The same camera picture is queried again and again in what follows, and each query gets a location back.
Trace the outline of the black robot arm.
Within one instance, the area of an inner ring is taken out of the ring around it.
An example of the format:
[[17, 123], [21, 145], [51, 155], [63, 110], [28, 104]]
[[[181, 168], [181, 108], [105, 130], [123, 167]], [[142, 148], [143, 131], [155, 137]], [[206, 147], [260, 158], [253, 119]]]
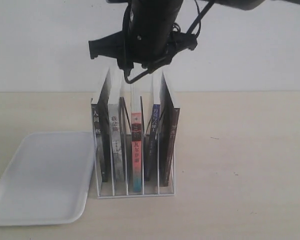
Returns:
[[147, 73], [152, 73], [169, 65], [177, 53], [196, 48], [202, 18], [213, 5], [251, 11], [263, 1], [208, 0], [203, 9], [196, 9], [196, 18], [186, 32], [176, 22], [182, 0], [127, 0], [125, 3], [121, 30], [88, 41], [90, 58], [113, 58], [126, 73], [138, 63]]

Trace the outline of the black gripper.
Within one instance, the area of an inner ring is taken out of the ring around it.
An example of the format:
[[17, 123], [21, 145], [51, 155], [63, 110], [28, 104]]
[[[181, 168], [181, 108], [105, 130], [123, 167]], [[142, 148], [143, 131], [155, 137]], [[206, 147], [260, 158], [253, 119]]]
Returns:
[[119, 68], [129, 74], [134, 63], [157, 69], [172, 62], [169, 44], [182, 0], [127, 0], [122, 31], [88, 41], [91, 59], [121, 59]]

